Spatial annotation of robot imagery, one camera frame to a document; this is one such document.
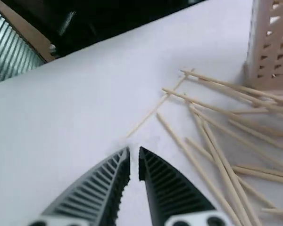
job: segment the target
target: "grey metal surface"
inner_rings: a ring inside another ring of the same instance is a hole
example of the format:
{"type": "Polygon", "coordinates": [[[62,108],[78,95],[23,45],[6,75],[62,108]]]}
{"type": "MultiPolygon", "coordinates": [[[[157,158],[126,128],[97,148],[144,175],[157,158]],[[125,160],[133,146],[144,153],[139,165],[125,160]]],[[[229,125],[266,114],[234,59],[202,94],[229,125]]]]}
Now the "grey metal surface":
{"type": "Polygon", "coordinates": [[[23,74],[44,63],[0,13],[0,81],[23,74]]]}

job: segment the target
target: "screw hole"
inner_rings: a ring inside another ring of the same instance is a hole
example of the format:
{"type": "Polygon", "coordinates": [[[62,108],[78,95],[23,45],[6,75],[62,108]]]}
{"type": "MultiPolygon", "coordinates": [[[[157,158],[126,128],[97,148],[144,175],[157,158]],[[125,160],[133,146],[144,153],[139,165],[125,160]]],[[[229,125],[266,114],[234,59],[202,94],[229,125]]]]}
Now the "screw hole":
{"type": "Polygon", "coordinates": [[[208,226],[225,226],[225,222],[218,217],[210,217],[208,219],[208,226]]]}
{"type": "Polygon", "coordinates": [[[46,226],[46,222],[45,221],[36,221],[36,222],[33,222],[32,224],[30,224],[29,226],[46,226]]]}
{"type": "Polygon", "coordinates": [[[173,226],[190,226],[187,222],[184,221],[176,221],[173,226]]]}

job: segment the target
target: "perforated container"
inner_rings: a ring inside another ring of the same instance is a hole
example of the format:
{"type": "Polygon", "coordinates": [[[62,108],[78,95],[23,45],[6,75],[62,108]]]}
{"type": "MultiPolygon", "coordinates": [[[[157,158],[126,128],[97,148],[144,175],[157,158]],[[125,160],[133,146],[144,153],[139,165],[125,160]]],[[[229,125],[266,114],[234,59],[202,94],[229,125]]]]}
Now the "perforated container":
{"type": "Polygon", "coordinates": [[[254,0],[244,67],[255,89],[283,90],[283,0],[254,0]]]}

